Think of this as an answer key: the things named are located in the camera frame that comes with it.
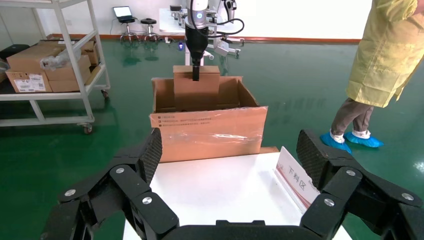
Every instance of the stool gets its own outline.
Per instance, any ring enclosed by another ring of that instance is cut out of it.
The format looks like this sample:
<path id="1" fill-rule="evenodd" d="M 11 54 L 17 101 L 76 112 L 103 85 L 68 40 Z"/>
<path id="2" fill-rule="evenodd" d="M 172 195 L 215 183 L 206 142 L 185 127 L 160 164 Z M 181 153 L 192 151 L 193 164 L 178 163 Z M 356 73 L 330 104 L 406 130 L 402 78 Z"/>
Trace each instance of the stool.
<path id="1" fill-rule="evenodd" d="M 156 24 L 156 20 L 151 19 L 151 18 L 145 18 L 145 19 L 140 20 L 140 23 L 141 24 L 147 24 L 147 33 L 143 34 L 144 41 L 146 41 L 147 37 L 149 37 L 149 38 L 154 38 L 154 41 L 157 42 L 159 40 L 159 35 L 152 31 L 153 24 Z"/>
<path id="2" fill-rule="evenodd" d="M 130 23 L 134 23 L 136 21 L 136 17 L 133 17 L 131 19 L 119 19 L 119 22 L 122 24 L 126 24 L 126 31 L 122 33 L 122 35 L 120 36 L 120 41 L 122 42 L 125 37 L 128 37 L 129 39 L 129 43 L 132 44 L 133 41 L 131 40 L 131 37 L 135 37 L 139 42 L 140 42 L 140 38 L 137 35 L 137 33 L 130 31 L 130 26 L 128 24 Z"/>

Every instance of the white table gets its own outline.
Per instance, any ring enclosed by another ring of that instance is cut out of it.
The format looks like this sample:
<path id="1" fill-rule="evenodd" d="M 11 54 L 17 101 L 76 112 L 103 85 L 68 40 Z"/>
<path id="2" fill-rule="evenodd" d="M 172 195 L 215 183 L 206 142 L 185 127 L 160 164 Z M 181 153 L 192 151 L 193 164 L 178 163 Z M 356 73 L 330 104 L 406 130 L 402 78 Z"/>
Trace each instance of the white table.
<path id="1" fill-rule="evenodd" d="M 302 214 L 275 174 L 279 154 L 161 163 L 150 186 L 180 226 L 214 225 L 216 220 L 298 226 Z M 126 221 L 123 240 L 139 239 Z M 343 227 L 334 239 L 351 240 Z"/>
<path id="2" fill-rule="evenodd" d="M 221 16 L 218 15 L 218 23 L 223 22 Z M 242 28 L 242 24 L 239 21 L 234 23 L 227 23 L 219 25 L 217 30 L 219 32 L 231 33 Z M 167 34 L 184 34 L 186 29 L 178 25 L 178 21 L 171 16 L 171 10 L 169 8 L 159 9 L 159 30 Z"/>

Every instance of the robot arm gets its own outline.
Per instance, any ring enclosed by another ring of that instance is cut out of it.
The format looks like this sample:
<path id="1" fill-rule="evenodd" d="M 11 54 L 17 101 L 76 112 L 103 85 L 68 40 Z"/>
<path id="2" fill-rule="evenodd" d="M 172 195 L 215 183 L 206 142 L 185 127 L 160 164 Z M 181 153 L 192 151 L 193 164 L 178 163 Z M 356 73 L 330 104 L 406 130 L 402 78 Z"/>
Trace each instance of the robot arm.
<path id="1" fill-rule="evenodd" d="M 193 81 L 199 80 L 200 62 L 208 47 L 209 28 L 206 21 L 208 0 L 186 0 L 185 44 L 193 62 Z"/>
<path id="2" fill-rule="evenodd" d="M 239 31 L 225 33 L 225 35 L 233 35 L 241 32 L 245 25 L 241 19 L 234 19 L 234 11 L 237 9 L 236 0 L 220 1 L 224 4 L 228 15 L 228 21 L 237 20 L 243 24 L 243 27 Z M 209 23 L 206 19 L 208 0 L 186 0 L 186 6 L 188 15 L 185 18 L 185 43 L 187 45 L 187 49 L 190 51 L 193 63 L 193 81 L 199 81 L 201 59 L 208 47 L 209 38 L 221 38 L 225 35 L 222 32 L 217 32 L 222 35 L 209 36 Z M 228 23 L 228 21 L 216 24 L 223 25 Z"/>

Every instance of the small cardboard box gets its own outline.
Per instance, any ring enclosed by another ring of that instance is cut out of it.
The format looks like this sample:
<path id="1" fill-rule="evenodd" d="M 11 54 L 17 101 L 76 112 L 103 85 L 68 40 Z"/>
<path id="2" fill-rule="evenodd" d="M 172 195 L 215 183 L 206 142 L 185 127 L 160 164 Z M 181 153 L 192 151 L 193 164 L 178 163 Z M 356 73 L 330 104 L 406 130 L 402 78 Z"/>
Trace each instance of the small cardboard box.
<path id="1" fill-rule="evenodd" d="M 35 45 L 8 57 L 7 63 L 15 72 L 39 73 L 44 71 L 40 66 L 41 59 L 49 56 L 56 57 L 60 52 L 61 49 L 58 47 Z"/>
<path id="2" fill-rule="evenodd" d="M 79 69 L 82 72 L 89 69 L 90 59 L 87 55 L 81 55 L 81 58 L 78 60 Z M 50 82 L 52 81 L 77 81 L 75 77 L 74 69 L 72 64 L 69 62 L 66 66 L 56 68 L 55 70 L 45 70 L 45 74 L 48 77 Z"/>
<path id="3" fill-rule="evenodd" d="M 78 65 L 81 71 L 82 80 L 86 83 L 91 76 L 89 56 L 81 55 Z M 71 63 L 68 63 L 65 67 L 56 68 L 54 71 L 45 70 L 45 74 L 47 75 L 51 89 L 54 93 L 75 92 L 80 90 Z"/>
<path id="4" fill-rule="evenodd" d="M 62 51 L 66 49 L 65 41 L 63 40 L 40 40 L 38 46 L 58 47 Z M 93 66 L 99 65 L 99 54 L 97 51 L 97 43 L 95 40 L 90 40 L 81 47 L 81 54 L 87 55 L 90 58 L 90 63 Z"/>
<path id="5" fill-rule="evenodd" d="M 173 66 L 175 107 L 178 111 L 204 110 L 218 104 L 220 69 L 201 66 L 199 81 L 193 81 L 192 66 Z"/>
<path id="6" fill-rule="evenodd" d="M 259 106 L 240 76 L 221 76 L 217 104 L 179 112 L 174 80 L 152 79 L 150 123 L 160 128 L 161 162 L 220 158 L 260 152 L 267 106 Z"/>
<path id="7" fill-rule="evenodd" d="M 17 93 L 51 93 L 47 76 L 44 72 L 22 72 L 9 69 L 7 77 Z"/>
<path id="8" fill-rule="evenodd" d="M 90 69 L 86 68 L 85 70 L 81 70 L 81 75 L 84 83 L 87 83 L 92 74 L 90 73 Z M 54 93 L 68 93 L 80 91 L 77 79 L 49 81 L 48 83 L 50 84 L 51 90 L 53 90 Z"/>

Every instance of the stacked cardboard boxes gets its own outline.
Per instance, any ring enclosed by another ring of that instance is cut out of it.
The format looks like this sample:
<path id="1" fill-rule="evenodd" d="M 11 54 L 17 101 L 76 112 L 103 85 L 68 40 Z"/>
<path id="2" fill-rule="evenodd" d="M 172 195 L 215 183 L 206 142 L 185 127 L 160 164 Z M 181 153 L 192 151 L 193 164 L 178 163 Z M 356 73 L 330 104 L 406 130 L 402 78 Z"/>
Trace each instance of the stacked cardboard boxes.
<path id="1" fill-rule="evenodd" d="M 77 78 L 71 63 L 55 70 L 44 70 L 40 61 L 46 57 L 56 57 L 62 48 L 51 45 L 35 45 L 7 58 L 10 69 L 6 71 L 15 92 L 74 92 L 79 91 Z M 90 76 L 90 57 L 82 55 L 78 60 L 84 83 Z"/>

